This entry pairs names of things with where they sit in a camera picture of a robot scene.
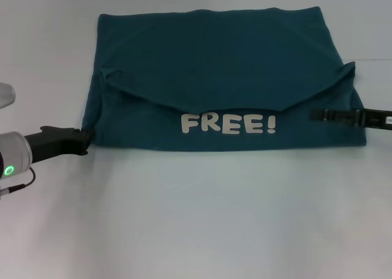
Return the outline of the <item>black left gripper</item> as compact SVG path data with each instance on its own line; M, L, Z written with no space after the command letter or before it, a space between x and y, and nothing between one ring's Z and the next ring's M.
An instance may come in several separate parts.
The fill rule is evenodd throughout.
M94 139L94 129L79 130L43 126L41 132L26 135L31 148L32 163L41 162L60 155L87 155Z

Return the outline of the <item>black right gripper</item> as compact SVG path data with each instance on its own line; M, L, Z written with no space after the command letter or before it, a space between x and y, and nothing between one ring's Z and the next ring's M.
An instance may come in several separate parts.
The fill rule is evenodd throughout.
M358 125L360 127L374 128L374 129L391 129L392 111L384 110L312 110L311 120L321 122L334 122L345 125Z

